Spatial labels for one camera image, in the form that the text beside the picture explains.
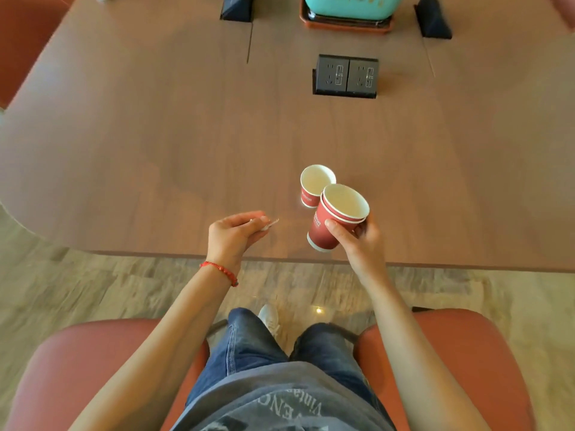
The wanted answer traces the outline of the blue jeans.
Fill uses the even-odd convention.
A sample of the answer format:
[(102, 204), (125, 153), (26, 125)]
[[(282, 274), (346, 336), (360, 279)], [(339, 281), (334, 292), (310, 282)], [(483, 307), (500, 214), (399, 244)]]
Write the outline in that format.
[(228, 376), (284, 362), (312, 364), (390, 418), (367, 383), (349, 342), (333, 326), (319, 323), (308, 327), (296, 340), (292, 353), (287, 355), (258, 316), (245, 308), (229, 313), (226, 333), (211, 353), (185, 408)]

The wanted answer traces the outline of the black table power socket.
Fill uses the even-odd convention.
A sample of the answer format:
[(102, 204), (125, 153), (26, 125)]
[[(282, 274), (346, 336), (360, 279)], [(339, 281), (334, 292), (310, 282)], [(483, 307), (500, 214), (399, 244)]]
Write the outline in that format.
[(379, 61), (376, 58), (350, 58), (347, 94), (352, 98), (375, 99), (378, 71)]
[(345, 96), (349, 78), (350, 58), (329, 54), (318, 55), (313, 70), (313, 94)]

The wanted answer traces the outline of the grey printed t-shirt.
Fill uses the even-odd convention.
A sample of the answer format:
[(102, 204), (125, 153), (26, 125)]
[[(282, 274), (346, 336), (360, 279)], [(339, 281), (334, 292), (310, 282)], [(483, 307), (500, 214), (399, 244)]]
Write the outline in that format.
[(307, 362), (224, 378), (188, 405), (170, 431), (396, 431), (390, 418)]

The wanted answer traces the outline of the orange tray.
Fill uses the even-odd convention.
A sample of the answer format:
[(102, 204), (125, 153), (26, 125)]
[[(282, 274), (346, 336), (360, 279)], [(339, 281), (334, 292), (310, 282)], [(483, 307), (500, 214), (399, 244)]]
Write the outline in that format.
[(329, 31), (386, 34), (394, 26), (393, 15), (378, 21), (318, 15), (311, 11), (305, 0), (299, 1), (299, 17), (307, 28)]

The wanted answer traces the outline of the dark blue triangular stand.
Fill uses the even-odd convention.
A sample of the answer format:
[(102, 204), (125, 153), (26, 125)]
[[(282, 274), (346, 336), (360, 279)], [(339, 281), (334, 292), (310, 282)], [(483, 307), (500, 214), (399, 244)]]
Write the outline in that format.
[(223, 0), (220, 20), (251, 23), (254, 0)]
[(440, 40), (453, 38), (439, 0), (419, 0), (418, 4), (414, 5), (414, 11), (423, 38)]

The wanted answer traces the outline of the person's left hand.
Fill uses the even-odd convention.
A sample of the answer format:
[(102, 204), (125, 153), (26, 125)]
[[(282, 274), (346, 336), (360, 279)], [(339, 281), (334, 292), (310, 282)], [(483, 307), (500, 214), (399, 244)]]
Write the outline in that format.
[(220, 219), (209, 227), (206, 261), (238, 275), (247, 238), (271, 222), (263, 211), (248, 211)]

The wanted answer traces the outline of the person's right hand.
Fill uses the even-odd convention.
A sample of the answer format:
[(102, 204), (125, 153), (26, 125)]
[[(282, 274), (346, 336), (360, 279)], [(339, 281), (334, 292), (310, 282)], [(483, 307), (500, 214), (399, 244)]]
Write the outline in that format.
[(382, 233), (370, 213), (354, 230), (356, 246), (343, 247), (349, 264), (359, 281), (365, 286), (384, 284), (389, 281), (384, 255)]

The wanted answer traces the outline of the teal container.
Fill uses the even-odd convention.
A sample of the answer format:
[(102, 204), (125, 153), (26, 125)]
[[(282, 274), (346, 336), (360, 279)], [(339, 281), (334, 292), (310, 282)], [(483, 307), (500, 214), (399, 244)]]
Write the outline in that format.
[(320, 16), (384, 20), (396, 11), (401, 0), (305, 0), (311, 12)]

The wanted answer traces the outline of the person's right forearm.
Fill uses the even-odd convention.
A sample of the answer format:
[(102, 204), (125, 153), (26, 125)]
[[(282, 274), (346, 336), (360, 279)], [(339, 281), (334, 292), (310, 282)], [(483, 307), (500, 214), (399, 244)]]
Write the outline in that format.
[(491, 431), (383, 269), (358, 274), (412, 431)]

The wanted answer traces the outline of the orange chair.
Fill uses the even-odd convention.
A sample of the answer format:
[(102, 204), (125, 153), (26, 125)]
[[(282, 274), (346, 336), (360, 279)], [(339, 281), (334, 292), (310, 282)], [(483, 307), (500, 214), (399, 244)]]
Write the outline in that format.
[(550, 0), (562, 19), (575, 31), (575, 0)]
[(15, 97), (75, 0), (0, 0), (0, 109)]

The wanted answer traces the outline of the person's left forearm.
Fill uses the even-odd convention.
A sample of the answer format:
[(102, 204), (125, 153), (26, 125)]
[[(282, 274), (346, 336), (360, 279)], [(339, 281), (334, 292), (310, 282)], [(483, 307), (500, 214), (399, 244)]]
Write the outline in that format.
[(78, 415), (68, 431), (160, 431), (216, 314), (232, 287), (218, 267), (199, 268), (140, 347)]

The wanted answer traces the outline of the white shoe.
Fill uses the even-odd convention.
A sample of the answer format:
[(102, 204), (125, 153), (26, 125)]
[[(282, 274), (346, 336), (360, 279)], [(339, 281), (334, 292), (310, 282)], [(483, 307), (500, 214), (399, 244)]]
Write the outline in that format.
[(270, 334), (276, 338), (279, 332), (279, 314), (273, 304), (264, 304), (258, 313), (258, 318), (268, 329)]

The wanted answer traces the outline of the red paper cup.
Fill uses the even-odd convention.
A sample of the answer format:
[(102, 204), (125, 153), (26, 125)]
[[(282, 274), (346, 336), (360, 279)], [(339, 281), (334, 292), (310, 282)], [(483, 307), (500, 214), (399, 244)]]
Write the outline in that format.
[(327, 166), (307, 166), (300, 175), (301, 203), (309, 209), (317, 208), (324, 188), (335, 183), (336, 175)]
[(347, 231), (354, 231), (359, 224), (365, 221), (366, 216), (360, 218), (346, 216), (334, 209), (325, 200), (325, 197), (321, 196), (307, 233), (307, 240), (310, 246), (319, 252), (330, 252), (339, 245), (339, 241), (327, 229), (327, 219), (332, 219), (336, 223), (341, 224)]
[(356, 190), (343, 184), (329, 184), (321, 194), (327, 211), (349, 222), (361, 222), (370, 213), (367, 200)]

